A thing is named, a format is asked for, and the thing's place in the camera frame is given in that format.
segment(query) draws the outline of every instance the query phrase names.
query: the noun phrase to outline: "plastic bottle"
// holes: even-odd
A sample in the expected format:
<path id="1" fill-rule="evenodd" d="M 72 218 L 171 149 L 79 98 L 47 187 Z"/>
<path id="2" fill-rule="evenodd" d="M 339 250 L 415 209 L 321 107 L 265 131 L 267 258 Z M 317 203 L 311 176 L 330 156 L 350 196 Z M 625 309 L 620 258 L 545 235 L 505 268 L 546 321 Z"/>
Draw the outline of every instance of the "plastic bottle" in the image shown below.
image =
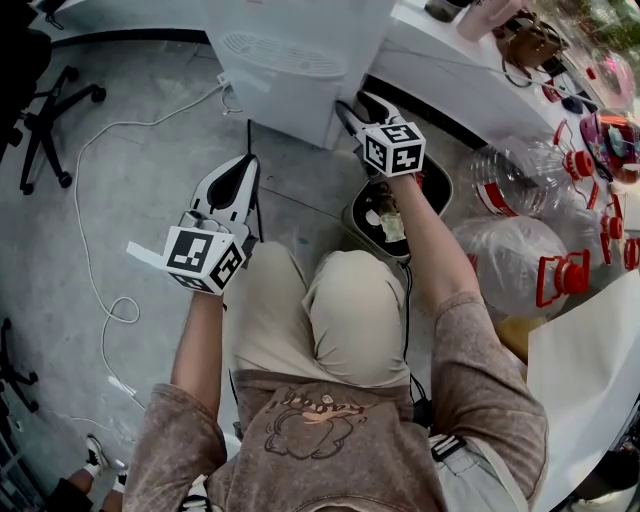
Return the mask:
<path id="1" fill-rule="evenodd" d="M 461 188 L 472 190 L 476 197 L 466 212 L 469 217 L 489 212 L 540 218 L 553 212 L 564 197 L 574 195 L 574 181 L 594 171 L 588 152 L 565 152 L 544 136 L 507 137 L 475 151 L 464 167 L 459 173 Z"/>
<path id="2" fill-rule="evenodd" d="M 610 249 L 611 264 L 602 265 L 591 273 L 589 284 L 596 290 L 602 290 L 620 276 L 640 268 L 640 238 L 612 240 Z"/>
<path id="3" fill-rule="evenodd" d="M 624 234 L 620 217 L 608 217 L 584 205 L 564 200 L 558 209 L 546 212 L 542 220 L 560 237 L 569 252 L 591 254 L 591 268 L 612 262 L 612 240 L 621 240 Z"/>
<path id="4" fill-rule="evenodd" d="M 560 238 L 529 217 L 483 217 L 453 233 L 473 264 L 487 304 L 510 316 L 554 315 L 589 286 L 589 252 L 568 254 Z"/>

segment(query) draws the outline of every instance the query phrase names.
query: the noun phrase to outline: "shoe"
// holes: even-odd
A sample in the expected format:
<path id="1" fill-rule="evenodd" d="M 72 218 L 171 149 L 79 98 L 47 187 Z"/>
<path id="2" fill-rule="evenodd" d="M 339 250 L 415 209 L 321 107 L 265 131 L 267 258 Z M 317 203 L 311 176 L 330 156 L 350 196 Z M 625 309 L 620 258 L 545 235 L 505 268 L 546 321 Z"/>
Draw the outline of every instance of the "shoe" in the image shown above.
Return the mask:
<path id="1" fill-rule="evenodd" d="M 113 490 L 124 494 L 124 487 L 127 484 L 127 475 L 129 474 L 128 469 L 122 469 L 118 471 L 118 476 L 116 476 L 116 481 L 113 482 Z"/>
<path id="2" fill-rule="evenodd" d="M 102 445 L 93 436 L 87 436 L 85 439 L 87 450 L 89 451 L 89 459 L 84 467 L 86 471 L 91 473 L 93 478 L 109 468 L 109 462 L 102 453 Z"/>

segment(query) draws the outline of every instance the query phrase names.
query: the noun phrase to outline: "shirt sleeve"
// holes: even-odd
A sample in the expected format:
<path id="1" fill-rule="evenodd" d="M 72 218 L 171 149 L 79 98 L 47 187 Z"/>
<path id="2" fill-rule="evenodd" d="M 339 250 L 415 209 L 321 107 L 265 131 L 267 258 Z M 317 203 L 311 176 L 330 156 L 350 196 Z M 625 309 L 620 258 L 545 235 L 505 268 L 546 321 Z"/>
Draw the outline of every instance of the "shirt sleeve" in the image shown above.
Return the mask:
<path id="1" fill-rule="evenodd" d="M 547 418 L 478 294 L 458 294 L 438 308 L 431 378 L 437 432 L 489 443 L 532 503 L 546 469 Z"/>
<path id="2" fill-rule="evenodd" d="M 158 384 L 127 477 L 124 512 L 177 511 L 193 481 L 227 458 L 211 412 L 187 392 Z"/>

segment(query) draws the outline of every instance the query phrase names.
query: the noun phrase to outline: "gray floor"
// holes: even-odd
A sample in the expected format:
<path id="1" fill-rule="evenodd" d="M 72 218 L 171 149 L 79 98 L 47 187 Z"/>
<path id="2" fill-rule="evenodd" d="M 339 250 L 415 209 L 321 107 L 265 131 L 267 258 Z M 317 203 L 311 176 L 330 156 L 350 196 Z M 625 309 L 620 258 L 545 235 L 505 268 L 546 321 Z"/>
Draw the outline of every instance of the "gray floor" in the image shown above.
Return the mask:
<path id="1" fill-rule="evenodd" d="M 66 64 L 81 72 L 66 92 L 90 82 L 108 90 L 104 104 L 85 100 L 56 123 L 60 159 L 74 178 L 78 151 L 103 126 L 159 119 L 210 89 L 221 71 L 208 46 L 96 43 L 55 50 L 40 88 L 51 86 Z M 136 263 L 125 248 L 133 240 L 161 251 L 169 226 L 178 222 L 199 179 L 244 152 L 244 122 L 221 111 L 214 96 L 157 127 L 117 127 L 83 156 L 79 197 L 96 284 L 107 306 L 130 295 L 142 312 L 134 325 L 110 323 L 107 356 L 143 403 L 152 386 L 168 378 L 189 294 Z M 431 155 L 454 168 L 468 150 L 417 121 Z M 142 411 L 107 380 L 100 355 L 104 314 L 87 276 L 72 189 L 58 186 L 40 152 L 34 194 L 25 197 L 18 190 L 26 146 L 25 139 L 9 148 L 0 169 L 0 312 L 13 321 L 15 361 L 40 376 L 29 390 L 41 404 L 36 415 L 27 414 L 8 394 L 24 430 L 16 432 L 15 440 L 43 488 L 51 490 L 59 477 L 82 464 L 87 433 L 101 439 L 111 458 L 127 461 Z M 255 127 L 266 238 L 287 246 L 309 276 L 324 253 L 344 243 L 340 213 L 364 183 L 352 149 L 346 135 L 335 151 L 327 152 Z M 120 314 L 128 312 L 123 308 Z M 417 292 L 411 321 L 410 364 L 428 384 L 430 325 Z M 224 393 L 221 424 L 232 433 L 235 411 L 228 386 Z M 65 415 L 90 418 L 106 428 Z M 103 480 L 96 499 L 110 485 L 109 478 Z"/>

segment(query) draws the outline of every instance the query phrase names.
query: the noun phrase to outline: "graphic print on shirt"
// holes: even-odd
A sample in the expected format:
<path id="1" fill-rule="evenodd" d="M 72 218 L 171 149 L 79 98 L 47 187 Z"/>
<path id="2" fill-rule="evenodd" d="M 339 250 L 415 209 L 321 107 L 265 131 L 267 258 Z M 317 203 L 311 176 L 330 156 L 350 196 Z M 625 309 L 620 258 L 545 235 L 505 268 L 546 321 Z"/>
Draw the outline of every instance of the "graphic print on shirt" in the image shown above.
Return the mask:
<path id="1" fill-rule="evenodd" d="M 290 389 L 284 400 L 273 401 L 267 409 L 278 415 L 267 425 L 266 432 L 271 435 L 264 449 L 298 460 L 328 459 L 342 450 L 357 425 L 367 421 L 364 412 L 371 407 L 374 406 L 336 404 L 328 394 Z"/>

